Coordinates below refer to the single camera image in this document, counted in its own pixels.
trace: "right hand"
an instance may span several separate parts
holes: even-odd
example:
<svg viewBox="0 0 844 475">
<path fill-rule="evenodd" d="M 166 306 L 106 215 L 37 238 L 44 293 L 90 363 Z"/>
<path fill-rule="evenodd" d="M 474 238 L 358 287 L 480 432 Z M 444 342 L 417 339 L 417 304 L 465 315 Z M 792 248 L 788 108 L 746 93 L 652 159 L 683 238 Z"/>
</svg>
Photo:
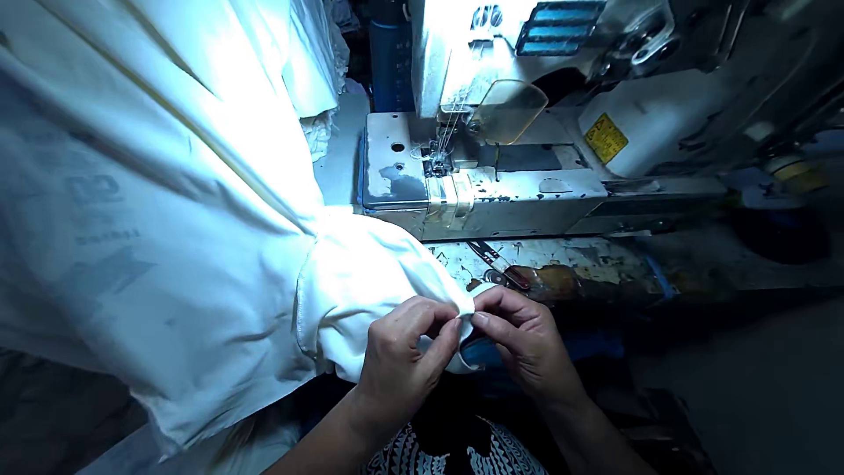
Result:
<svg viewBox="0 0 844 475">
<path fill-rule="evenodd" d="M 538 404 L 588 401 L 548 307 L 502 286 L 480 293 L 474 304 L 472 324 L 495 342 L 510 376 Z"/>
</svg>

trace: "blue tape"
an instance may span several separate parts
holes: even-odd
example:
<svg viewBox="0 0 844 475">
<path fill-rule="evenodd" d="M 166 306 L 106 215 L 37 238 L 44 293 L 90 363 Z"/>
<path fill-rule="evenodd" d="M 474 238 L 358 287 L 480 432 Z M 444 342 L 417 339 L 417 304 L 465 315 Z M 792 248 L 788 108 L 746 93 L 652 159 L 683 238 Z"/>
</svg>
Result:
<svg viewBox="0 0 844 475">
<path fill-rule="evenodd" d="M 674 286 L 671 285 L 671 282 L 669 282 L 668 279 L 665 277 L 665 273 L 663 273 L 663 268 L 660 267 L 657 260 L 649 255 L 646 255 L 645 261 L 648 265 L 651 266 L 651 270 L 653 270 L 653 276 L 657 278 L 659 286 L 663 289 L 663 298 L 657 303 L 667 302 L 668 300 L 677 297 L 679 295 L 679 292 L 674 289 Z"/>
</svg>

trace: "left hand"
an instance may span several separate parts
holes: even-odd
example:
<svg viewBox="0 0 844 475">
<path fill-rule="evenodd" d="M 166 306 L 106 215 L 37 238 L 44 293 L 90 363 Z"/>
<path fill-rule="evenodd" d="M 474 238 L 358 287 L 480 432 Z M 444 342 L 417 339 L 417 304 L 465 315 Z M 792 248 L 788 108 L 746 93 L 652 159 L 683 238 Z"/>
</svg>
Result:
<svg viewBox="0 0 844 475">
<path fill-rule="evenodd" d="M 460 343 L 461 320 L 445 303 L 413 297 L 372 322 L 360 382 L 352 390 L 360 432 L 393 437 L 422 407 Z M 441 325 L 439 335 L 430 331 Z M 423 354 L 419 338 L 434 338 Z"/>
</svg>

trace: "white garment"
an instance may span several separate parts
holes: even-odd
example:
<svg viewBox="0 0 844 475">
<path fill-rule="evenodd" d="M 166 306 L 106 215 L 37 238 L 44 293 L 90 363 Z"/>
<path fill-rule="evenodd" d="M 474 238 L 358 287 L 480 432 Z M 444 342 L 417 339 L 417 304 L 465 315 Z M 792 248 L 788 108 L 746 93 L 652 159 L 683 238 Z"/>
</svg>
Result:
<svg viewBox="0 0 844 475">
<path fill-rule="evenodd" d="M 356 380 L 405 298 L 473 312 L 405 231 L 324 211 L 290 12 L 0 3 L 0 72 L 31 92 L 3 88 L 0 345 L 121 378 L 166 456 L 321 371 Z"/>
</svg>

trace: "sewing machine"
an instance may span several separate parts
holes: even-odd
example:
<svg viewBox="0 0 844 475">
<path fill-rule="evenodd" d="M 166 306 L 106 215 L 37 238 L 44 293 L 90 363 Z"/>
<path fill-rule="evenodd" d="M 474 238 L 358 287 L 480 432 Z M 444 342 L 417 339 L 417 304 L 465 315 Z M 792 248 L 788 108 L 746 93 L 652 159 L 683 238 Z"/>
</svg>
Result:
<svg viewBox="0 0 844 475">
<path fill-rule="evenodd" d="M 667 229 L 841 108 L 835 0 L 409 7 L 416 112 L 368 116 L 360 203 L 424 241 Z"/>
</svg>

